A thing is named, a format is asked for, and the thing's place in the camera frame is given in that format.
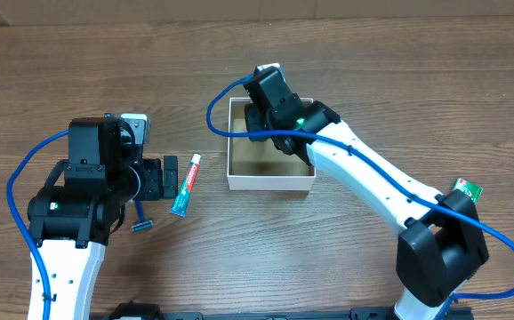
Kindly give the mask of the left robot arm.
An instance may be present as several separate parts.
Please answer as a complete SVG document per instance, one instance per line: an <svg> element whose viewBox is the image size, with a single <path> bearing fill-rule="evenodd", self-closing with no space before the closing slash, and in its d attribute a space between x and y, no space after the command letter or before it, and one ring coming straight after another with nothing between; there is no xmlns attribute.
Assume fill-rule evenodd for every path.
<svg viewBox="0 0 514 320"><path fill-rule="evenodd" d="M108 239L134 201L174 199L178 160L145 158L144 114L83 117L68 127L68 156L28 204L32 257L28 318L87 319Z"/></svg>

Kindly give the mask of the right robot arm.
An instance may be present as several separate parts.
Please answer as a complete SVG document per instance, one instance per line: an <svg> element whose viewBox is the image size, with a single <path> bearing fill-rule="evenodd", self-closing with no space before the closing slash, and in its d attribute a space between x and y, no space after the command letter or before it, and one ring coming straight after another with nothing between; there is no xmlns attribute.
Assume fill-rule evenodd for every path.
<svg viewBox="0 0 514 320"><path fill-rule="evenodd" d="M476 205L461 190L447 195L407 174L363 143L319 101L305 105L278 64L256 67L244 85L250 133L277 131L276 149L326 172L371 207L398 238L396 271L405 290L396 319L441 319L448 298L488 260L483 232L434 206L475 220Z"/></svg>

